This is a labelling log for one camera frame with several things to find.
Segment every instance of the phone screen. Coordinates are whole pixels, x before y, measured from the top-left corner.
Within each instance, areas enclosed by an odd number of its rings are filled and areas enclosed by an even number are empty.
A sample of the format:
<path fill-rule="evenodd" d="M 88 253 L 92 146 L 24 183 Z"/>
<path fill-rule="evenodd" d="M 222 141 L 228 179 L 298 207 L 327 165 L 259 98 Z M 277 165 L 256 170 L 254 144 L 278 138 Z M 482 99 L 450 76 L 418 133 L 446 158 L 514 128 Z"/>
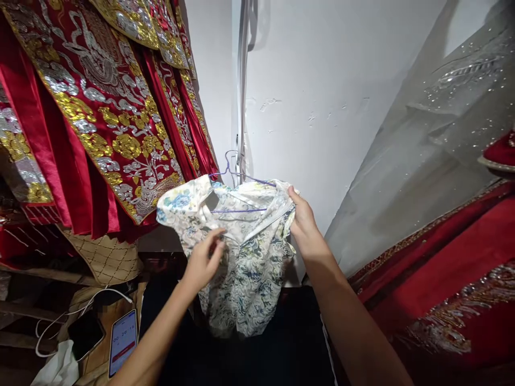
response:
<path fill-rule="evenodd" d="M 68 335 L 73 340 L 73 356 L 82 360 L 88 355 L 106 335 L 97 313 L 89 310 L 68 327 Z"/>
<path fill-rule="evenodd" d="M 136 310 L 118 319 L 111 332 L 111 354 L 109 355 L 109 378 L 116 374 L 138 344 Z"/>

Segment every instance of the white cloth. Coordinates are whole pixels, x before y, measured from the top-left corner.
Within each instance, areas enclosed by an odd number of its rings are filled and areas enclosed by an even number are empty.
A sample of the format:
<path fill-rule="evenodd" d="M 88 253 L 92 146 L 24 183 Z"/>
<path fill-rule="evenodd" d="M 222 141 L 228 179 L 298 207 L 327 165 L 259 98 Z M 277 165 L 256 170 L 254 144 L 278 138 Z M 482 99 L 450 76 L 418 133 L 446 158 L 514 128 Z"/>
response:
<path fill-rule="evenodd" d="M 57 353 L 39 370 L 31 386 L 72 386 L 79 379 L 79 365 L 71 348 L 73 340 L 59 343 Z"/>
<path fill-rule="evenodd" d="M 165 193 L 157 220 L 175 229 L 189 258 L 211 229 L 223 227 L 226 252 L 213 280 L 199 292 L 211 332 L 228 337 L 234 327 L 244 336 L 263 333 L 274 315 L 285 266 L 295 254 L 286 238 L 295 216 L 288 183 L 276 187 L 248 182 L 231 189 L 207 175 Z M 259 212 L 212 213 L 212 211 Z"/>

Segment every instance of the finger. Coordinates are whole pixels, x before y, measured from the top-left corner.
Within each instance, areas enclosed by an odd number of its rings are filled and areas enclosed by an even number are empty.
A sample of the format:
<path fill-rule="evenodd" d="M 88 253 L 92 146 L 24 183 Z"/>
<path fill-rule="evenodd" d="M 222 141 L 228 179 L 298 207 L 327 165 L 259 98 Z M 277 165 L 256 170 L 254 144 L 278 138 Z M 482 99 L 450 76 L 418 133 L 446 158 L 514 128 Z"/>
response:
<path fill-rule="evenodd" d="M 213 244 L 215 238 L 217 238 L 224 232 L 225 232 L 225 228 L 216 228 L 216 229 L 213 229 L 212 231 L 210 231 L 206 235 L 204 241 L 202 242 L 202 248 L 205 250 L 208 250 L 209 247 L 211 247 L 211 245 Z"/>
<path fill-rule="evenodd" d="M 222 260 L 222 256 L 224 255 L 224 249 L 225 243 L 223 241 L 218 241 L 215 251 L 213 252 L 213 255 L 209 259 L 208 263 L 208 270 L 213 274 L 216 272 L 218 266 L 220 265 L 220 260 Z"/>
<path fill-rule="evenodd" d="M 293 186 L 288 187 L 288 195 L 296 205 L 306 202 L 306 200 L 304 200 L 297 194 L 297 192 L 295 192 L 295 188 Z"/>

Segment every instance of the purple wire hanger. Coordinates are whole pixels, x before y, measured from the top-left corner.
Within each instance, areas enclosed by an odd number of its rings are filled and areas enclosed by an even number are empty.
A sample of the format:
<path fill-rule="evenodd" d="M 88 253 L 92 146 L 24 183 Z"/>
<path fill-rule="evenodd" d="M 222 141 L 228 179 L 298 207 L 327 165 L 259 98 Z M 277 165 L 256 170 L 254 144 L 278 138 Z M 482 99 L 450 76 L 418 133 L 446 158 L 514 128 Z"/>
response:
<path fill-rule="evenodd" d="M 223 173 L 213 173 L 213 174 L 210 174 L 209 177 L 212 177 L 214 175 L 224 175 L 227 172 L 229 172 L 232 175 L 242 175 L 244 177 L 250 178 L 251 180 L 254 180 L 254 181 L 266 184 L 266 185 L 270 185 L 270 186 L 272 186 L 274 188 L 276 187 L 274 184 L 272 184 L 270 182 L 263 181 L 263 180 L 258 180 L 258 179 L 255 179 L 254 177 L 250 177 L 249 175 L 246 175 L 246 174 L 243 174 L 243 173 L 232 172 L 231 171 L 231 165 L 229 163 L 229 159 L 227 158 L 227 154 L 232 152 L 232 151 L 238 152 L 237 150 L 228 150 L 228 151 L 225 152 L 225 160 L 227 161 L 227 167 L 225 168 L 225 171 Z M 261 212 L 261 211 L 265 211 L 265 210 L 267 210 L 267 209 L 266 208 L 265 209 L 249 209 L 249 210 L 242 210 L 242 211 L 211 211 L 211 213 L 246 213 L 246 212 Z"/>

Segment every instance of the charging cable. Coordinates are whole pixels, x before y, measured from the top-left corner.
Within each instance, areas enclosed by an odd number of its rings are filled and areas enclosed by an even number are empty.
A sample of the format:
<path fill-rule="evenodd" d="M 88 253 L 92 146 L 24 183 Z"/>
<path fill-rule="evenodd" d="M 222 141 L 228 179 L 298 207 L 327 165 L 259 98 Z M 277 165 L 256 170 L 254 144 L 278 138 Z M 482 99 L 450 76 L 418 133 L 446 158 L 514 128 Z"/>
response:
<path fill-rule="evenodd" d="M 93 299 L 95 298 L 95 296 L 97 296 L 100 292 L 103 292 L 103 291 L 113 291 L 113 292 L 116 292 L 118 295 L 122 296 L 125 300 L 127 300 L 129 303 L 133 303 L 133 300 L 128 297 L 127 295 L 124 295 L 122 294 L 120 291 L 117 291 L 116 289 L 112 289 L 112 288 L 103 288 L 101 289 L 99 292 L 97 292 L 95 295 L 93 295 L 91 297 L 91 299 L 89 300 L 89 302 L 84 306 L 82 307 L 81 309 L 77 310 L 77 311 L 73 311 L 73 312 L 70 312 L 70 313 L 62 313 L 56 320 L 54 320 L 53 322 L 51 322 L 44 330 L 43 330 L 43 333 L 41 335 L 39 335 L 38 333 L 38 327 L 39 327 L 39 323 L 41 322 L 41 320 L 39 320 L 37 323 L 36 323 L 36 337 L 38 338 L 38 342 L 36 343 L 36 355 L 39 356 L 40 358 L 48 358 L 48 357 L 51 357 L 52 355 L 55 355 L 57 354 L 57 351 L 56 352 L 53 352 L 51 354 L 42 354 L 39 352 L 39 344 L 41 343 L 41 339 L 43 338 L 43 335 L 45 335 L 45 332 L 48 331 L 48 329 L 50 328 L 50 326 L 52 324 L 54 324 L 55 322 L 57 322 L 59 319 L 61 319 L 63 316 L 68 316 L 68 315 L 73 315 L 73 314 L 76 314 L 76 313 L 79 313 L 82 311 L 82 314 L 79 316 L 81 317 L 82 315 L 84 315 L 84 313 L 86 312 L 87 308 L 91 305 L 91 303 L 93 303 Z M 59 332 L 57 332 L 54 336 L 51 337 L 51 339 L 55 338 L 57 336 L 57 334 L 59 334 Z"/>

